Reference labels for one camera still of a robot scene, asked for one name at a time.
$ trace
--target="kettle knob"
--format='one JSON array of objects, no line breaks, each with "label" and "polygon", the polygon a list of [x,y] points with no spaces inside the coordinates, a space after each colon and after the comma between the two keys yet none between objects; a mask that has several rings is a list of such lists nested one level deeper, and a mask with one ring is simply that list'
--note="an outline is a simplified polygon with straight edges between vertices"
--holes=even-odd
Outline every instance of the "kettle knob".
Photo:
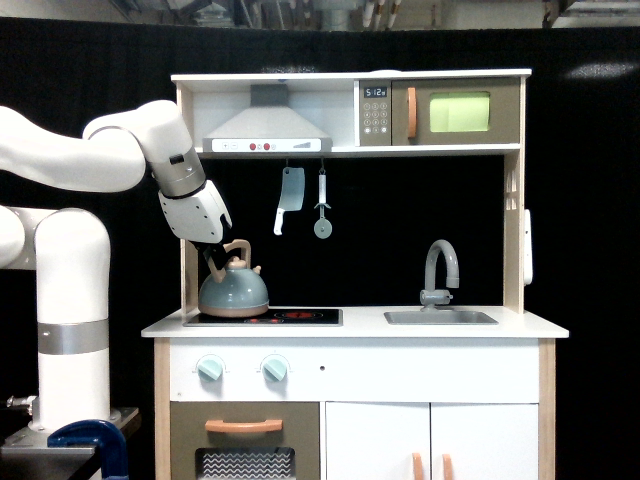
[{"label": "kettle knob", "polygon": [[226,268],[230,270],[240,270],[242,268],[247,268],[247,262],[245,260],[240,260],[238,257],[231,257]]}]

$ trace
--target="blue clamp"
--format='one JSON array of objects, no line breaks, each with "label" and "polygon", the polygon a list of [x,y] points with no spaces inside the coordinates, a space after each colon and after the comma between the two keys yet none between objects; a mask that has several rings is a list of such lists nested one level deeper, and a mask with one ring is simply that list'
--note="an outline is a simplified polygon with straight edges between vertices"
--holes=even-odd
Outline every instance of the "blue clamp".
[{"label": "blue clamp", "polygon": [[105,420],[81,420],[56,430],[47,439],[48,447],[95,445],[100,455],[102,478],[129,480],[127,443],[122,432]]}]

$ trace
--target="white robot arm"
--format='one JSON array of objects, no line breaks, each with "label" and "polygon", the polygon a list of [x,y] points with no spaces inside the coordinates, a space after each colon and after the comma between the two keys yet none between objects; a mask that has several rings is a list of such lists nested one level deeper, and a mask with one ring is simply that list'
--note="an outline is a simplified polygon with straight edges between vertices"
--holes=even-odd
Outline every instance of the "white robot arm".
[{"label": "white robot arm", "polygon": [[140,181],[145,159],[174,234],[220,243],[231,218],[218,190],[206,180],[175,103],[159,100],[97,118],[82,139],[48,132],[0,107],[0,170],[65,190],[118,192]]},{"label": "white robot arm", "polygon": [[[140,181],[145,160],[174,234],[220,244],[231,219],[174,103],[100,117],[82,139],[0,107],[0,170],[66,190],[116,192]],[[109,262],[108,234],[91,213],[0,206],[0,268],[36,270],[39,409],[32,429],[111,417]]]}]

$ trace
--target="gray faucet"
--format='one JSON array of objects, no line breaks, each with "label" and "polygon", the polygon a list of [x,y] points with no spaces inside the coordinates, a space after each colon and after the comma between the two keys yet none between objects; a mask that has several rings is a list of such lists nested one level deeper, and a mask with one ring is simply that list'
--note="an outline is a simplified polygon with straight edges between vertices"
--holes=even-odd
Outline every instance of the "gray faucet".
[{"label": "gray faucet", "polygon": [[427,263],[424,267],[424,290],[420,292],[420,303],[424,305],[422,311],[432,309],[434,305],[447,305],[453,298],[449,290],[436,290],[436,263],[440,253],[444,255],[447,262],[447,287],[460,286],[458,257],[453,246],[446,240],[436,240],[429,248]]}]

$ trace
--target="black backdrop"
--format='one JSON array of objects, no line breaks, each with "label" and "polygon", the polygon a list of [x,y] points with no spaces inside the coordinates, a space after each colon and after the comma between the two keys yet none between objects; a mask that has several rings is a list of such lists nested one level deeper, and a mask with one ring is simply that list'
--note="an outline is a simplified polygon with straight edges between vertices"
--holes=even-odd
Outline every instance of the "black backdrop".
[{"label": "black backdrop", "polygon": [[[532,68],[525,306],[571,331],[558,342],[558,478],[633,478],[639,40],[635,29],[351,34],[2,19],[0,105],[78,137],[97,116],[175,100],[173,73]],[[284,163],[205,164],[273,305],[417,304],[437,238],[460,258],[454,301],[500,303],[500,157],[328,159],[325,241],[313,235],[317,160],[291,162],[305,166],[309,193],[285,234],[272,234]],[[128,192],[84,194],[0,172],[0,203],[84,208],[109,231],[112,405],[143,416],[129,444],[133,480],[153,477],[153,348],[140,330],[179,308],[178,240],[156,198],[149,176]],[[34,278],[0,271],[0,399],[37,391]],[[26,423],[0,415],[4,435]]]}]

